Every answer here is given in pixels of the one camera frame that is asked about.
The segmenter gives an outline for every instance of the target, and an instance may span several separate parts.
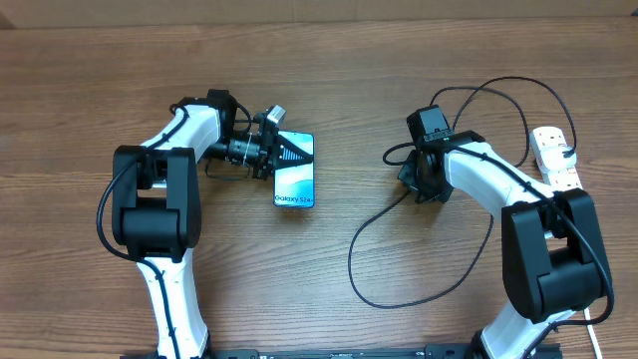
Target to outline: wood grain surface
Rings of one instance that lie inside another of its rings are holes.
[[[596,203],[617,293],[615,312],[596,331],[605,358],[635,358],[637,45],[635,18],[0,32],[0,357],[154,350],[146,286],[134,265],[101,247],[95,212],[115,148],[154,136],[171,118],[168,105],[208,88],[230,90],[253,112],[283,106],[283,128],[313,133],[317,158],[312,210],[274,207],[272,180],[223,182],[200,169],[195,280],[215,348],[468,341],[505,302],[498,225],[466,283],[402,310],[373,309],[355,296],[348,246],[403,191],[398,169],[381,155],[409,139],[407,115],[439,88],[521,75],[548,83],[573,113],[578,171]],[[494,87],[519,100],[532,128],[559,126],[571,141],[543,89]],[[445,94],[439,104],[452,116],[466,95]],[[458,130],[469,129],[519,160],[524,135],[507,101],[478,96],[460,120]],[[540,179],[531,159],[522,169]],[[399,303],[448,287],[487,221],[460,191],[446,204],[404,201],[357,243],[360,290]],[[584,328],[548,341],[560,342],[566,358],[593,357]]]
[[[0,0],[17,29],[606,17],[637,7],[635,0]]]
[[[0,11],[0,30],[5,29],[13,29],[13,24],[7,19],[6,16],[4,16],[2,11]]]

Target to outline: power strip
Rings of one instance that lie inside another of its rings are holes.
[[[557,190],[582,189],[582,182],[576,171],[576,154],[566,158],[563,153],[569,151],[565,135],[556,127],[541,127],[529,134],[529,141],[536,156],[536,164],[546,184]],[[584,310],[585,319],[589,320],[589,308]],[[602,359],[602,352],[591,325],[587,325],[589,338],[596,353],[596,359]]]

